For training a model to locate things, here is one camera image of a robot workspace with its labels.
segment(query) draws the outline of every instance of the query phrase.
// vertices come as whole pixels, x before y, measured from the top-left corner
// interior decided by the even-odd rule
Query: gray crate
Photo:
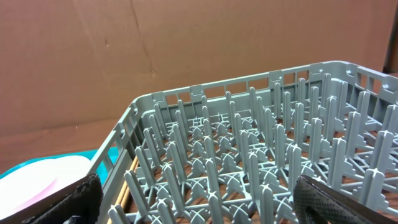
[[[286,83],[292,73],[294,82]],[[299,78],[302,73],[308,78]],[[252,87],[266,79],[267,88]],[[228,92],[235,83],[246,91]],[[222,94],[206,96],[213,88]],[[183,94],[190,102],[166,100]],[[397,78],[338,61],[140,96],[92,160],[90,172],[101,162],[109,171],[99,222],[109,213],[116,224],[174,223],[177,217],[250,223],[258,211],[261,223],[298,223],[292,189],[300,174],[398,217],[382,194],[398,192],[397,100]],[[113,143],[120,151],[115,164],[107,156]],[[140,167],[126,171],[136,155]],[[155,179],[155,170],[161,178]],[[353,182],[342,184],[343,178]],[[136,213],[111,206],[124,180]],[[226,185],[224,195],[220,185]],[[186,190],[192,191],[188,200]],[[241,199],[228,200],[235,192]],[[199,197],[208,203],[192,205]]]

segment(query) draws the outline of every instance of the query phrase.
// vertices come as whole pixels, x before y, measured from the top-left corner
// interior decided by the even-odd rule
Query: brown wall
[[[326,60],[382,70],[396,0],[0,1],[0,136]]]

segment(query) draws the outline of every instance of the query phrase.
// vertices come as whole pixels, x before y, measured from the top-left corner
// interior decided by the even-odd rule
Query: teal tray
[[[74,152],[74,153],[68,153],[68,154],[62,154],[62,155],[47,156],[47,157],[31,159],[31,160],[25,161],[21,164],[18,164],[16,166],[14,166],[13,168],[5,171],[5,173],[0,175],[0,179],[4,178],[8,174],[14,172],[15,170],[18,170],[21,167],[24,167],[24,166],[31,164],[33,162],[36,162],[36,161],[41,161],[43,159],[56,159],[56,158],[61,158],[64,156],[84,156],[87,159],[91,160],[94,157],[94,155],[96,154],[96,152],[97,152],[97,150],[94,149],[94,150],[83,151],[83,152]],[[116,159],[119,156],[118,149],[116,147],[111,147],[111,149],[108,151],[108,155],[111,158],[112,163],[114,164],[116,162]],[[108,176],[108,172],[106,171],[105,165],[103,162],[98,166],[96,173],[99,175],[99,179],[101,180],[101,184],[103,185]]]

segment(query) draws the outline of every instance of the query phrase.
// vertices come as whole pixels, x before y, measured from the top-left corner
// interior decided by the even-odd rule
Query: wooden stick
[[[137,157],[135,157],[134,160],[132,161],[130,170],[132,170],[132,169],[135,170],[135,169],[137,169],[137,167],[138,167],[138,159],[137,159]],[[116,204],[120,204],[120,206],[122,206],[122,208],[125,209],[129,195],[130,195],[130,190],[127,187],[126,181],[124,181],[122,189],[119,193],[118,199],[116,199]],[[111,219],[108,219],[107,224],[112,224]]]

